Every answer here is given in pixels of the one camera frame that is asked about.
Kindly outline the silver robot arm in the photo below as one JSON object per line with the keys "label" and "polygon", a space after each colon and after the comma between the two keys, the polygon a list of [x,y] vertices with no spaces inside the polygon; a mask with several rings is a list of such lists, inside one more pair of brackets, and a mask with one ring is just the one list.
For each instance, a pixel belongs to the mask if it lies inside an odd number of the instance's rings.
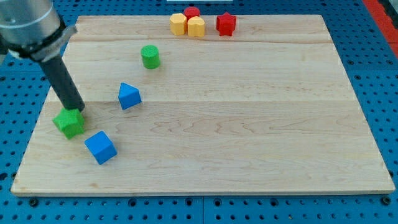
{"label": "silver robot arm", "polygon": [[1,0],[1,43],[15,58],[39,64],[67,110],[83,111],[85,103],[60,55],[77,33],[66,26],[52,1]]}

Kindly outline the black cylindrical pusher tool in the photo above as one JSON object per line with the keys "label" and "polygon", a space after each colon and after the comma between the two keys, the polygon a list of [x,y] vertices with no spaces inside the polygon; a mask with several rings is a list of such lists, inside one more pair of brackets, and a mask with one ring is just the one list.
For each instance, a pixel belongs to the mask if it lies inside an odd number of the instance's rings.
{"label": "black cylindrical pusher tool", "polygon": [[65,109],[78,109],[79,111],[85,109],[83,98],[79,94],[60,54],[45,62],[39,62],[39,66]]}

